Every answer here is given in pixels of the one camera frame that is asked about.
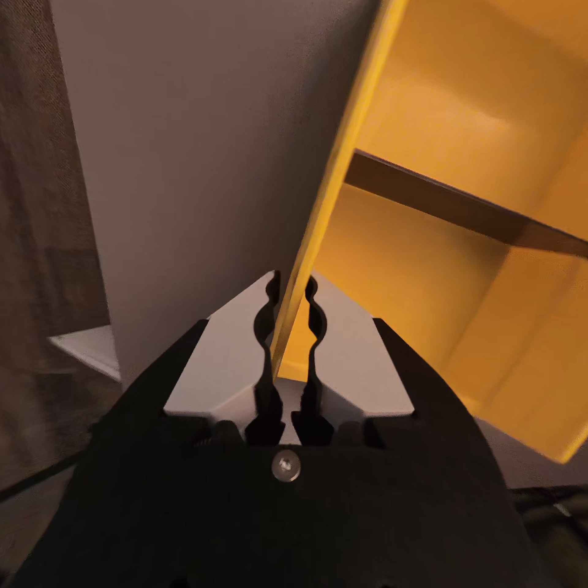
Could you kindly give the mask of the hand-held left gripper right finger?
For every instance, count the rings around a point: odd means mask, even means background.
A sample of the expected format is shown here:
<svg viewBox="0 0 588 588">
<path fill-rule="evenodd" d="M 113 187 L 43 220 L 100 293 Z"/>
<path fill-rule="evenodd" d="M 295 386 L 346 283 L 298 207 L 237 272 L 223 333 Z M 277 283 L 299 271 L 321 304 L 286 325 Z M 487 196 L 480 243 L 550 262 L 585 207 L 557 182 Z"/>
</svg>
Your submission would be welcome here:
<svg viewBox="0 0 588 588">
<path fill-rule="evenodd" d="M 319 273 L 305 289 L 308 356 L 299 409 L 291 414 L 301 445 L 330 445 L 345 423 L 410 417 L 414 406 L 374 317 Z"/>
</svg>

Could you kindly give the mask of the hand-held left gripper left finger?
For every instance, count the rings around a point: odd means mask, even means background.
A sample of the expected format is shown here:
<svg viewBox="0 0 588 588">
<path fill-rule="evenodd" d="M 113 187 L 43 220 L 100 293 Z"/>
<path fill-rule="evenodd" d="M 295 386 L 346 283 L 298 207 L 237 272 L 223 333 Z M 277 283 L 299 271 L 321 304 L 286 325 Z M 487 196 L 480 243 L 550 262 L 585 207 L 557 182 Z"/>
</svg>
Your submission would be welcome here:
<svg viewBox="0 0 588 588">
<path fill-rule="evenodd" d="M 164 406 L 168 416 L 232 422 L 251 445 L 277 445 L 285 424 L 268 339 L 281 273 L 267 272 L 208 318 Z"/>
</svg>

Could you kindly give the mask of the yellow divided plastic bin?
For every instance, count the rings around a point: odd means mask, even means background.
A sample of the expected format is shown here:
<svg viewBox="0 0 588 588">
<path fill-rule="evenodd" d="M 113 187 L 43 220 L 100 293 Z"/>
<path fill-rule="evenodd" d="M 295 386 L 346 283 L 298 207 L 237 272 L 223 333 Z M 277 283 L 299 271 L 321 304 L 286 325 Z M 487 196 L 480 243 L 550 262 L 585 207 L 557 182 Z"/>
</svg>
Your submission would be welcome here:
<svg viewBox="0 0 588 588">
<path fill-rule="evenodd" d="M 565 464 L 587 438 L 587 1 L 391 4 L 302 277 Z"/>
</svg>

